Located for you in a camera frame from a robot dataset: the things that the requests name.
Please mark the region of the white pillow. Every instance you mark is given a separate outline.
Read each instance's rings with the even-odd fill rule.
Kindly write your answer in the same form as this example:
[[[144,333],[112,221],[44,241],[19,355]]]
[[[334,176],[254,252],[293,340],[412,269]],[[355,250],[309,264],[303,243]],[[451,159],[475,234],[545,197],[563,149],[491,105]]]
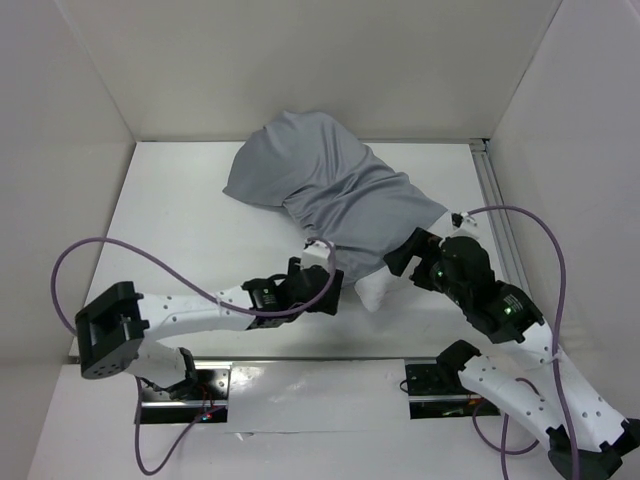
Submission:
[[[451,211],[446,210],[444,214],[426,228],[426,231],[439,237],[446,236],[452,230],[450,216]],[[369,312],[377,312],[385,304],[385,298],[391,292],[410,284],[409,277],[418,264],[419,259],[411,257],[407,268],[400,276],[393,275],[389,267],[383,265],[375,272],[357,280],[354,288],[363,306]]]

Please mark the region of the grey pillowcase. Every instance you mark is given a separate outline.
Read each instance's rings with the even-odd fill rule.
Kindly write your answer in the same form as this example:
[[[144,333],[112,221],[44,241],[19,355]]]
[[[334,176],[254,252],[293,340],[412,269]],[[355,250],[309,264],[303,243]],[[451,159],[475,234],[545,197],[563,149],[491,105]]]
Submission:
[[[385,254],[448,211],[322,112],[284,111],[254,132],[223,191],[245,204],[283,207],[306,236],[332,242],[348,284],[381,270]]]

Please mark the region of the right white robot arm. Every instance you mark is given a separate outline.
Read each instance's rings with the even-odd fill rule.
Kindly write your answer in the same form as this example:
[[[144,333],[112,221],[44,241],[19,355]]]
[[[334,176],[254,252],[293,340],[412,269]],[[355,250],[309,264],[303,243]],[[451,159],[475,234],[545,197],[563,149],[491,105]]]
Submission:
[[[496,279],[476,239],[441,239],[416,229],[384,261],[399,276],[413,258],[412,283],[447,296],[466,320],[520,367],[517,381],[458,340],[436,359],[441,388],[476,393],[531,433],[565,479],[609,479],[639,446],[639,422],[611,407],[571,359],[553,347],[543,314],[518,287]]]

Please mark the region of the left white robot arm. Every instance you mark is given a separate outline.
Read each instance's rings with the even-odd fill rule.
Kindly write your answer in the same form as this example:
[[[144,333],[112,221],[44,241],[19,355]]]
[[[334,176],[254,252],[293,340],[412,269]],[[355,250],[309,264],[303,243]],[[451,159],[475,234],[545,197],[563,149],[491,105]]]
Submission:
[[[333,245],[314,239],[290,258],[286,273],[218,292],[155,295],[131,281],[115,283],[75,316],[81,375],[103,380],[125,373],[172,399],[187,398],[199,382],[193,354],[164,339],[278,328],[306,312],[334,316],[343,278]]]

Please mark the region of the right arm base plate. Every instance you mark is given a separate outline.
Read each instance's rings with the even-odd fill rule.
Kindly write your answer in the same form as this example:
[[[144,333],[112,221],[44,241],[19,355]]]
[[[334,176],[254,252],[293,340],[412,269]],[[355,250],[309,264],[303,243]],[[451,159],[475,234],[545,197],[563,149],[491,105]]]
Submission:
[[[408,395],[412,420],[497,416],[498,409],[478,394],[449,383],[434,360],[405,363],[399,388]]]

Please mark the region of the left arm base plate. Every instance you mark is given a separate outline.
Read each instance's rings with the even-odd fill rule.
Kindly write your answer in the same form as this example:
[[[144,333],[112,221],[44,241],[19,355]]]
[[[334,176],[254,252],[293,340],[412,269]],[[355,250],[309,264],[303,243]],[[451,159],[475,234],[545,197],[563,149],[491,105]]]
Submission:
[[[228,419],[231,364],[201,361],[196,363],[198,382],[185,396],[171,399],[164,391],[155,391],[142,382],[142,425],[187,425],[197,418],[203,424],[222,424]]]

